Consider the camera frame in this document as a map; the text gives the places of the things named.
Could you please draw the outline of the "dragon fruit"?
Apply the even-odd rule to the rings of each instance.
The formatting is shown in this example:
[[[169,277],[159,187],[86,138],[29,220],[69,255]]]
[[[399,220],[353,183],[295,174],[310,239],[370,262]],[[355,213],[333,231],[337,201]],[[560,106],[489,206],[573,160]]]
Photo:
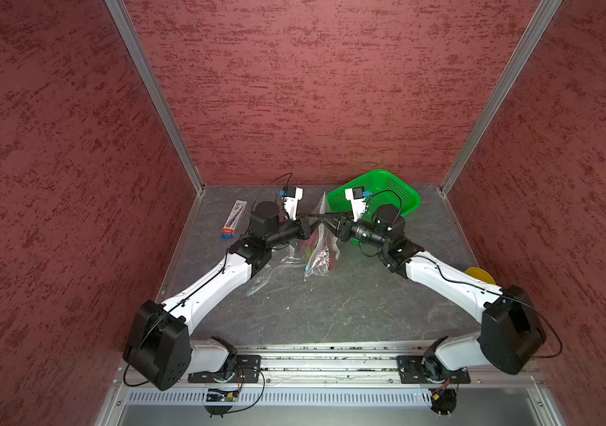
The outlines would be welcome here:
[[[307,268],[326,268],[331,262],[331,249],[326,237],[314,236],[309,240],[305,249]]]

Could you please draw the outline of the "clear zip-top bag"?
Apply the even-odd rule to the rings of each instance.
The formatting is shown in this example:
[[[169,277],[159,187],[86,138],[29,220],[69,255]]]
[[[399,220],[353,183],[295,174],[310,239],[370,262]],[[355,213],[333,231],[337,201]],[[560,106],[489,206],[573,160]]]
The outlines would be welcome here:
[[[319,225],[310,238],[301,243],[301,253],[306,261],[304,280],[328,276],[340,259],[338,239],[326,225]]]
[[[266,287],[269,282],[272,282],[274,278],[282,273],[302,270],[307,262],[299,241],[277,246],[273,249],[270,261],[250,281],[246,296],[255,295],[259,290]]]

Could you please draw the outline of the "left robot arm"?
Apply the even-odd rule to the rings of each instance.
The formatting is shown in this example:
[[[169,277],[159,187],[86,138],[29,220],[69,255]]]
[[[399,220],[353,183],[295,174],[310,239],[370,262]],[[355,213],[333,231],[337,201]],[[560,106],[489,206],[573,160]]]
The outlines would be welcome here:
[[[123,353],[126,366],[161,391],[189,374],[231,380],[237,373],[236,348],[218,337],[193,342],[196,326],[233,290],[255,277],[275,248],[309,239],[324,219],[324,214],[282,218],[277,203],[259,203],[247,231],[226,249],[217,266],[176,296],[160,304],[148,300],[137,310]]]

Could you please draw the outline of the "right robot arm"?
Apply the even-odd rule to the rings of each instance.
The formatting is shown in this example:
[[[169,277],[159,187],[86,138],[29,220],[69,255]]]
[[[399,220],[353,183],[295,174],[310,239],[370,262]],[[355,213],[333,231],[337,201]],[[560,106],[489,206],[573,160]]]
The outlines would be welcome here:
[[[481,366],[516,375],[546,342],[541,316],[523,289],[503,289],[441,261],[405,236],[394,205],[379,207],[372,221],[348,212],[326,213],[317,221],[342,241],[376,248],[390,272],[447,298],[478,323],[475,332],[442,337],[427,348],[422,368],[429,381],[444,383],[461,369]]]

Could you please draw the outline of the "green plastic basket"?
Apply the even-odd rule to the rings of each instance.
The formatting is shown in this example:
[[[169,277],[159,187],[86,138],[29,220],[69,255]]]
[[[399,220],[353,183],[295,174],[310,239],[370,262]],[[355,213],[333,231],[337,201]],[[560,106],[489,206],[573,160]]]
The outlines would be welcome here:
[[[422,204],[420,194],[395,174],[387,170],[371,170],[328,193],[329,211],[352,211],[346,190],[356,187],[363,187],[370,194],[362,216],[366,221],[372,220],[373,214],[381,205],[395,205],[400,209],[401,217],[406,218]]]

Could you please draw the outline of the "white toothpaste box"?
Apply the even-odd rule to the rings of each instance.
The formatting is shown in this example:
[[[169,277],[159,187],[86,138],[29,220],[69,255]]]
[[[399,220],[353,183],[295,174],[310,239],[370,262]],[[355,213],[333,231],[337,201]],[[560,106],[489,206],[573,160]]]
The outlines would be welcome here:
[[[244,200],[236,200],[231,209],[228,218],[221,230],[221,239],[231,240],[234,238],[239,222],[248,207],[248,202]]]

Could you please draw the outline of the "yellow cup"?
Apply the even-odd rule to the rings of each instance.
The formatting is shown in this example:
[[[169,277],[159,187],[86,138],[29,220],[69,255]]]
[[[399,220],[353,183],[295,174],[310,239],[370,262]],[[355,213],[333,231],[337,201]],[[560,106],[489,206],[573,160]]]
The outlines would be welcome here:
[[[466,270],[466,274],[480,280],[481,282],[496,285],[494,278],[482,268],[470,267]]]

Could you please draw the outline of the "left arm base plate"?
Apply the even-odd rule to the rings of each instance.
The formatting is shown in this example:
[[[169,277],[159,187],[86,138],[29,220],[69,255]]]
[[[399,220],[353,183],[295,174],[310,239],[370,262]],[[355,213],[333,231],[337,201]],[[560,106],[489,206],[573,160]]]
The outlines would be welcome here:
[[[261,361],[259,355],[230,355],[218,372],[190,373],[188,382],[217,385],[258,383]]]

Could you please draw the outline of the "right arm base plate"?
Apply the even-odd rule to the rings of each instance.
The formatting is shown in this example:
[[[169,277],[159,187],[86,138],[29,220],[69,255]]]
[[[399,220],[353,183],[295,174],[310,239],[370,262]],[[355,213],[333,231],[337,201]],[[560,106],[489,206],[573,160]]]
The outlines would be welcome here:
[[[402,384],[470,384],[471,378],[466,369],[449,370],[443,367],[435,357],[398,356],[397,371]]]

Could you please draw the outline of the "aluminium rail frame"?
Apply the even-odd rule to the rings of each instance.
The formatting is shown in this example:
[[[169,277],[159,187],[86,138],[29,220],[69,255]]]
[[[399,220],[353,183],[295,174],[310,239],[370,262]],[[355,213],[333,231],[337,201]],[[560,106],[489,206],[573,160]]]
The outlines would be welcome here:
[[[516,376],[493,367],[463,367],[432,383],[420,369],[426,347],[425,341],[241,346],[237,369],[227,378],[188,374],[169,390],[121,369],[96,424],[121,425],[135,406],[248,415],[258,408],[303,406],[409,408],[439,418],[482,418],[486,424],[514,416],[537,425],[564,424],[536,362]]]

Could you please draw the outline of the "left corner aluminium post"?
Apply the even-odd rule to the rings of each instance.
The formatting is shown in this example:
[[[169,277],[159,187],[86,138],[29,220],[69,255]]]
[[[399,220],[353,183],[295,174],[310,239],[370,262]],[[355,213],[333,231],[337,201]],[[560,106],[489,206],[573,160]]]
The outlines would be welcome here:
[[[134,28],[134,23],[132,23],[132,18],[125,6],[125,2],[121,0],[106,0],[105,5],[118,29],[119,35],[121,35],[124,41],[125,47],[134,62],[138,74],[157,110],[157,114],[166,129],[166,133],[178,154],[178,158],[180,159],[192,186],[196,193],[199,196],[202,196],[205,192],[205,182],[201,179],[198,167],[191,158],[189,149],[182,137],[182,132],[180,131],[166,96],[151,67],[148,56],[143,49],[141,40]]]

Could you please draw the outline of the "corner aluminium post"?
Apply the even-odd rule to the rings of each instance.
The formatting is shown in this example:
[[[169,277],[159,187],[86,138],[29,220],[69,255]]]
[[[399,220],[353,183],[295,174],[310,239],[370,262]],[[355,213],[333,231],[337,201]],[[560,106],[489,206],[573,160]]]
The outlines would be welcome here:
[[[440,186],[443,198],[447,198],[454,188],[460,174],[467,162],[475,152],[484,134],[495,118],[498,110],[503,105],[507,94],[513,88],[516,80],[525,68],[532,53],[534,53],[539,41],[546,32],[555,14],[562,5],[562,0],[542,0],[539,2],[534,14],[530,18],[521,38],[516,44],[507,65],[505,65],[498,81],[489,95],[482,112],[478,116],[473,128],[468,134],[464,145],[459,151],[450,170],[446,174]]]
[[[141,40],[134,28],[134,23],[132,23],[132,18],[125,6],[125,2],[121,0],[106,0],[105,5],[118,29],[119,35],[121,35],[124,41],[125,47],[134,62],[138,74],[157,110],[157,114],[166,129],[166,133],[178,154],[178,158],[180,159],[192,186],[196,193],[199,196],[202,196],[205,192],[205,182],[201,179],[198,167],[191,158],[189,149],[182,137],[182,132],[180,131],[166,96],[151,67],[148,56],[143,49]]]

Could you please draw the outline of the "right corner aluminium post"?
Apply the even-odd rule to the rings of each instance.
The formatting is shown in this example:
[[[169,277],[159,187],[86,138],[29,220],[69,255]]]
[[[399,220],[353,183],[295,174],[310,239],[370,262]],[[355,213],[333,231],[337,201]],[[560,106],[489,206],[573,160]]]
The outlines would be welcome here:
[[[516,80],[525,68],[532,53],[534,53],[539,41],[546,32],[555,14],[562,5],[562,0],[542,0],[539,2],[534,14],[530,18],[521,38],[516,44],[507,65],[505,65],[498,81],[489,95],[482,112],[478,116],[473,128],[468,134],[464,145],[459,151],[450,170],[446,174],[440,186],[443,198],[447,198],[454,188],[460,174],[467,162],[475,152],[484,134],[495,118],[498,110],[503,105],[507,94],[513,88]]]

